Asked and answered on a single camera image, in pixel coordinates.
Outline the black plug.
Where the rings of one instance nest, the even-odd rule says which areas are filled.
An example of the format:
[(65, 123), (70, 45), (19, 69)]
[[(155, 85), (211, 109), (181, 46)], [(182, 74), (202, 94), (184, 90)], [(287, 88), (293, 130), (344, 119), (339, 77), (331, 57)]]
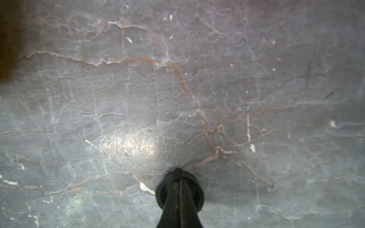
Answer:
[(203, 189), (198, 182), (197, 178), (191, 173), (184, 171), (181, 168), (176, 168), (175, 170), (169, 172), (162, 180), (158, 183), (157, 188), (155, 190), (155, 197), (157, 204), (161, 209), (164, 208), (167, 195), (168, 195), (168, 185), (179, 179), (186, 179), (189, 185), (190, 192), (192, 194), (192, 198), (196, 207), (197, 212), (202, 210), (204, 205), (204, 192)]

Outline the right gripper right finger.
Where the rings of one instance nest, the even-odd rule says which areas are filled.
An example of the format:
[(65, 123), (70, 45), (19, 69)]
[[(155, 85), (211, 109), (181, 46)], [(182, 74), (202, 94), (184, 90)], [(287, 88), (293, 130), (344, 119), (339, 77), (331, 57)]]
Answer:
[(186, 179), (180, 181), (180, 227), (202, 228)]

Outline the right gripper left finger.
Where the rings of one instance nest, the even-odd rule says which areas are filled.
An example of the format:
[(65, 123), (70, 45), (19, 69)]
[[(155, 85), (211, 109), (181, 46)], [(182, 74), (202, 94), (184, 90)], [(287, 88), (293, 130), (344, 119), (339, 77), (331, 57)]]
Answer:
[(167, 195), (157, 228), (179, 228), (179, 182), (172, 178), (166, 178), (166, 180), (163, 181), (163, 187), (166, 189), (165, 192)]

